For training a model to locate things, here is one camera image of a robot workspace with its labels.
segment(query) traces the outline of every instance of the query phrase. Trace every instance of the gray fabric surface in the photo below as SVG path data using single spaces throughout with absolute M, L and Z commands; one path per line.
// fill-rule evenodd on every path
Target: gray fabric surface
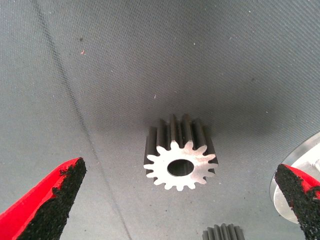
M 0 11 L 0 212 L 81 156 L 63 240 L 196 240 L 222 223 L 246 240 L 304 238 L 269 184 L 320 128 L 319 2 L 15 0 Z M 148 127 L 171 113 L 213 126 L 219 167 L 195 190 L 145 177 Z

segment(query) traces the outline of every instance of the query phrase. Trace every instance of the spur gear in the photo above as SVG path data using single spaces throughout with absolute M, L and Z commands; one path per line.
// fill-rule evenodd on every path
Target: spur gear
M 207 183 L 206 177 L 213 177 L 217 166 L 211 137 L 199 119 L 191 121 L 185 114 L 178 121 L 172 115 L 169 124 L 160 119 L 158 127 L 150 128 L 143 167 L 155 185 L 165 184 L 166 190 L 194 189 L 195 183 Z

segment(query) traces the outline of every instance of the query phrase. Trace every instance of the metal disc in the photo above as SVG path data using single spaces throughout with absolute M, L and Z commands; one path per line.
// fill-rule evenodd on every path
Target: metal disc
M 299 145 L 282 163 L 300 169 L 320 181 L 320 132 Z M 297 217 L 275 181 L 275 175 L 270 184 L 270 197 L 282 217 L 298 224 Z

